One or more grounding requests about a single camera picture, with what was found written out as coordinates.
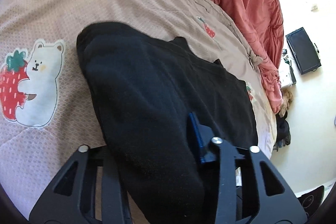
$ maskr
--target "metal screw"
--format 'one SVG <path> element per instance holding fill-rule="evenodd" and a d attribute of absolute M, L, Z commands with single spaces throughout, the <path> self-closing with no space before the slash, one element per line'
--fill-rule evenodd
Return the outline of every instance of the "metal screw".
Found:
<path fill-rule="evenodd" d="M 251 146 L 250 147 L 250 151 L 252 153 L 259 153 L 260 152 L 260 148 L 258 146 Z"/>
<path fill-rule="evenodd" d="M 221 144 L 223 142 L 223 140 L 219 137 L 213 137 L 211 141 L 215 144 Z"/>
<path fill-rule="evenodd" d="M 88 150 L 89 150 L 89 147 L 87 145 L 81 145 L 78 148 L 78 151 L 81 152 L 81 153 L 87 152 Z"/>

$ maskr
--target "green strawberry leaf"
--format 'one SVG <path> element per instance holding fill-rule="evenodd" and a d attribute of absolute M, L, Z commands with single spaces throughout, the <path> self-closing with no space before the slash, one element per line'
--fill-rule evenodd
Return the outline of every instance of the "green strawberry leaf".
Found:
<path fill-rule="evenodd" d="M 6 60 L 7 71 L 14 70 L 18 72 L 21 67 L 25 65 L 24 58 L 26 57 L 25 52 L 20 52 L 16 50 L 13 56 L 8 56 Z"/>

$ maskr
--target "strawberry print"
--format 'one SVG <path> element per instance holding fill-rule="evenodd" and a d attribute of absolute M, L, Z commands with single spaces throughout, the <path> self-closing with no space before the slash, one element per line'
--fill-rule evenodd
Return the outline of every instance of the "strawberry print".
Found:
<path fill-rule="evenodd" d="M 208 26 L 208 24 L 205 23 L 204 19 L 201 17 L 197 17 L 200 21 L 203 22 L 205 31 L 207 32 L 207 34 L 211 37 L 214 38 L 215 37 L 215 32 Z"/>
<path fill-rule="evenodd" d="M 26 94 L 17 91 L 18 83 L 28 79 L 26 73 L 27 62 L 24 60 L 26 52 L 15 50 L 7 55 L 6 63 L 0 70 L 0 102 L 4 117 L 10 121 L 16 121 L 16 108 L 23 107 Z"/>

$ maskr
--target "floor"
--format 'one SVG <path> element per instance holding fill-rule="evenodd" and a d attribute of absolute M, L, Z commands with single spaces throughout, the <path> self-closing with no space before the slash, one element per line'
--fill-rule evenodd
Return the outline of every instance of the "floor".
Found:
<path fill-rule="evenodd" d="M 313 4 L 318 10 L 312 12 Z M 291 144 L 271 157 L 299 193 L 336 178 L 336 0 L 280 0 L 280 5 L 285 34 L 304 27 L 322 64 L 301 76 L 293 60 L 297 84 L 291 88 L 294 102 L 287 118 Z"/>

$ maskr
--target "white cartoon bear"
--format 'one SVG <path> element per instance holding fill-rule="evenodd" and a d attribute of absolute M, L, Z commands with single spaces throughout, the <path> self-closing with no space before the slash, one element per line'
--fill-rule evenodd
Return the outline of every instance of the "white cartoon bear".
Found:
<path fill-rule="evenodd" d="M 29 79 L 19 82 L 18 91 L 27 95 L 23 108 L 17 107 L 16 120 L 25 126 L 42 127 L 52 118 L 57 105 L 56 79 L 61 71 L 64 41 L 46 46 L 36 40 L 26 73 Z"/>

